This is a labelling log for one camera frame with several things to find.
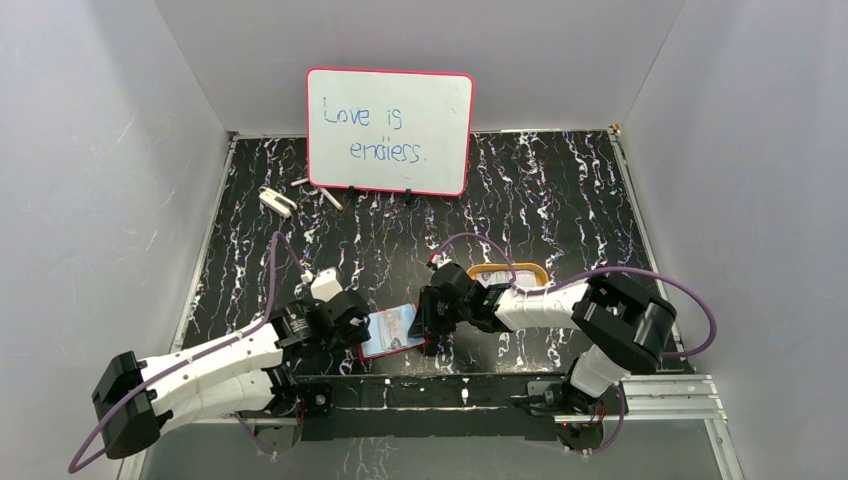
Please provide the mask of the tan oval card tray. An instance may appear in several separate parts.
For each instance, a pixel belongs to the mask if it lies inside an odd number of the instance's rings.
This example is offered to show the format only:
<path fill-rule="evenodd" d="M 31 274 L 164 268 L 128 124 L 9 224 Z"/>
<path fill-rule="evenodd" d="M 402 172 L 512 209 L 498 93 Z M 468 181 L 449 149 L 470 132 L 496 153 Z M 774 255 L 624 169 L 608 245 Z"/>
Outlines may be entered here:
<path fill-rule="evenodd" d="M 476 264 L 467 270 L 468 275 L 484 286 L 508 284 L 515 278 L 520 288 L 545 286 L 549 282 L 548 273 L 535 263 Z"/>

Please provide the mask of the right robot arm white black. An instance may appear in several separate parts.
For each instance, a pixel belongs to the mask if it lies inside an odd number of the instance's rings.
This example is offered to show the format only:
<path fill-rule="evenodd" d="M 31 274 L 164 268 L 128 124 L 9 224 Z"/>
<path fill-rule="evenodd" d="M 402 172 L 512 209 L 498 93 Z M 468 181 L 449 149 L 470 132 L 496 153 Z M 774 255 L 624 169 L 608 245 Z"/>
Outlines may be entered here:
<path fill-rule="evenodd" d="M 443 337 L 467 322 L 487 333 L 580 330 L 591 341 L 560 384 L 532 387 L 518 405 L 535 415 L 590 414 L 606 391 L 660 364 L 676 308 L 632 280 L 630 268 L 585 272 L 560 286 L 484 284 L 456 263 L 434 270 L 419 291 L 412 338 Z"/>

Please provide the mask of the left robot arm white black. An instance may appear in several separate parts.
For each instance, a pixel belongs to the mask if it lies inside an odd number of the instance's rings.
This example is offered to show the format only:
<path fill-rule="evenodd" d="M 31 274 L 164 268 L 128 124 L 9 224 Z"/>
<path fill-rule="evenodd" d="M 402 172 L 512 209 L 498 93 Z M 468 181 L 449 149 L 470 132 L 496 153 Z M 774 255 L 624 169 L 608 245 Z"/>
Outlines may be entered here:
<path fill-rule="evenodd" d="M 358 291 L 342 290 L 266 311 L 240 330 L 174 354 L 114 356 L 92 393 L 104 456 L 132 456 L 203 413 L 290 414 L 299 391 L 274 370 L 366 341 L 369 313 Z"/>

